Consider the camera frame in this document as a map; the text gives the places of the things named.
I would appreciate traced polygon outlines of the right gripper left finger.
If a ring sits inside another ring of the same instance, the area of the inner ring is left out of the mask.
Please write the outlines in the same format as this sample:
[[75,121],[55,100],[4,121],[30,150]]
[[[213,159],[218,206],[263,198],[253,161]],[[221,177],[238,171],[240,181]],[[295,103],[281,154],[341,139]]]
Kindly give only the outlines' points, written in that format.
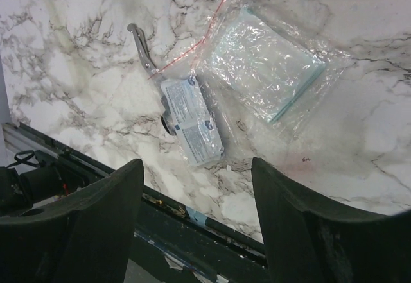
[[144,185],[133,159],[20,216],[1,218],[1,282],[122,282]]

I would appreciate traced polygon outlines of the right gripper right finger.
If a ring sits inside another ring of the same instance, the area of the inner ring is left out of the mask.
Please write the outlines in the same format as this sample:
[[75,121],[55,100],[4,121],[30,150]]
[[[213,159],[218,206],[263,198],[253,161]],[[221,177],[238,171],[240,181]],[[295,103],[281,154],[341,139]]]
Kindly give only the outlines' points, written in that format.
[[409,282],[410,212],[337,202],[261,158],[252,184],[273,282]]

